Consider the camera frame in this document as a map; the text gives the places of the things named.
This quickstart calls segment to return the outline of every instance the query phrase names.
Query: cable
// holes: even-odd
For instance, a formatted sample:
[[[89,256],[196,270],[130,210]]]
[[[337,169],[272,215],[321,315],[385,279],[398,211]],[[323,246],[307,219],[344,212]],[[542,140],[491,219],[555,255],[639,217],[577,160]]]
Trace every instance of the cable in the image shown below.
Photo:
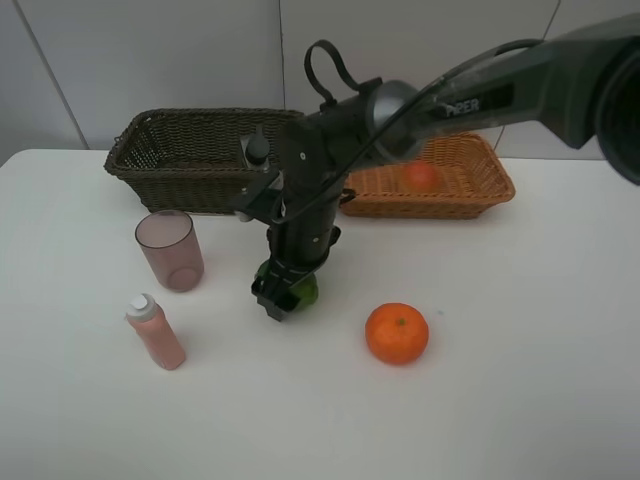
[[[374,146],[374,144],[380,139],[380,137],[382,137],[387,132],[387,130],[389,130],[398,121],[400,117],[405,115],[409,110],[411,110],[415,105],[421,102],[425,97],[429,95],[434,95],[435,93],[437,93],[438,90],[441,89],[446,82],[450,81],[452,78],[460,75],[466,70],[469,70],[471,67],[474,67],[484,61],[490,60],[494,57],[497,57],[507,52],[511,52],[513,50],[521,50],[523,48],[532,48],[537,45],[540,45],[543,42],[544,40],[539,40],[539,39],[523,39],[523,40],[515,40],[513,42],[505,43],[491,50],[487,50],[486,52],[481,53],[480,55],[477,55],[467,60],[466,62],[461,63],[460,65],[452,68],[451,70],[446,72],[444,75],[438,77],[437,79],[429,83],[426,87],[424,87],[416,95],[414,95],[414,97],[411,100],[409,100],[402,107],[400,107],[393,115],[391,115],[391,117],[389,117],[389,119],[369,137],[369,139],[360,147],[360,149],[358,149],[358,151],[353,155],[353,157],[351,157],[351,160],[345,163],[344,167],[333,177],[333,179],[330,180],[328,183],[326,183],[323,187],[321,187],[320,190],[313,197],[311,197],[302,207],[298,209],[294,209],[292,213],[287,214],[284,217],[272,218],[271,219],[272,223],[275,225],[282,225],[284,223],[290,222],[294,218],[297,218],[302,213],[306,212],[311,207],[313,207],[318,202],[318,200],[322,198],[322,196],[325,193],[327,193],[343,176],[345,176],[349,172],[351,167],[356,162],[358,162],[369,151],[371,147]]]

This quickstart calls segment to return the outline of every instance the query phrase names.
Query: pink bottle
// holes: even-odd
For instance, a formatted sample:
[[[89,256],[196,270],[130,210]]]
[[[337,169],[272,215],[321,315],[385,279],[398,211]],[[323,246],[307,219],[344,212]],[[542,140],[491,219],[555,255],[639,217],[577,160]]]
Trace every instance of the pink bottle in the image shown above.
[[[143,293],[134,298],[127,308],[126,318],[158,365],[173,370],[184,362],[184,350],[171,330],[164,310],[151,295]]]

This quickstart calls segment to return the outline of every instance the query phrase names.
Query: tomato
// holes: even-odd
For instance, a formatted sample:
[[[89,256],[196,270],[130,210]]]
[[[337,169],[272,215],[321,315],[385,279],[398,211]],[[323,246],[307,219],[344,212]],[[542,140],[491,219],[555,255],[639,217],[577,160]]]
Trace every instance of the tomato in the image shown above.
[[[424,160],[413,160],[401,167],[400,183],[412,193],[429,193],[438,189],[438,170]]]

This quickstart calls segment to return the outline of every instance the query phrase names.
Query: pink plastic cup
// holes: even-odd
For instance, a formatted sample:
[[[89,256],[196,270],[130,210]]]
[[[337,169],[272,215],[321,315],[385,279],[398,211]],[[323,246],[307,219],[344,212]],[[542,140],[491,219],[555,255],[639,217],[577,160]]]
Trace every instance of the pink plastic cup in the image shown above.
[[[193,220],[186,213],[152,213],[136,227],[136,241],[163,287],[186,292],[200,283],[204,263]]]

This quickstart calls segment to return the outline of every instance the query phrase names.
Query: tangerine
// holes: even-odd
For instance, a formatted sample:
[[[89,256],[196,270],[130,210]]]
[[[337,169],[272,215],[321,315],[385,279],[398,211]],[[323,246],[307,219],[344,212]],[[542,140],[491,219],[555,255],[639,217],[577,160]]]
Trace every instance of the tangerine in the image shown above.
[[[404,303],[376,308],[365,326],[367,346],[379,360],[404,365],[417,360],[429,342],[429,326],[422,314]]]

